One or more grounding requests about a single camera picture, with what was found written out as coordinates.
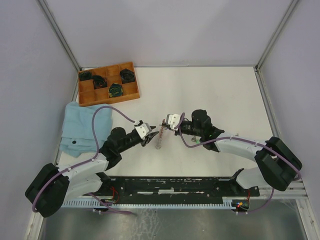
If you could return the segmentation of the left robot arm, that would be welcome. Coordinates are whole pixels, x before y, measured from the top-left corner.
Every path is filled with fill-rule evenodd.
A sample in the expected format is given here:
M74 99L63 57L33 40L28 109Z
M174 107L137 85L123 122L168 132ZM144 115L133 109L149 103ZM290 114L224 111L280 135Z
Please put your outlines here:
M135 126L129 133L122 127L115 127L98 149L97 156L73 165L44 165L25 191L33 212L47 218L74 198L95 192L106 195L111 183L104 172L122 160L123 152L136 145L146 146L157 134L155 127L147 123Z

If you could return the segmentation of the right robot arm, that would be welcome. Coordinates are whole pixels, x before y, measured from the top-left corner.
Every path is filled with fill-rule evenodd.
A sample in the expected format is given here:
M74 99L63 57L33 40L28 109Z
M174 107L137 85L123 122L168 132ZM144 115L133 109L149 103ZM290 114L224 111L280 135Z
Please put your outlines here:
M256 163L256 167L241 168L234 174L229 189L236 196L252 187L270 186L284 192L291 182L302 177L301 161L280 138L257 140L232 135L215 127L206 110L194 110L190 120L184 114L168 114L162 126L176 136L199 137L197 145L209 151L233 154Z

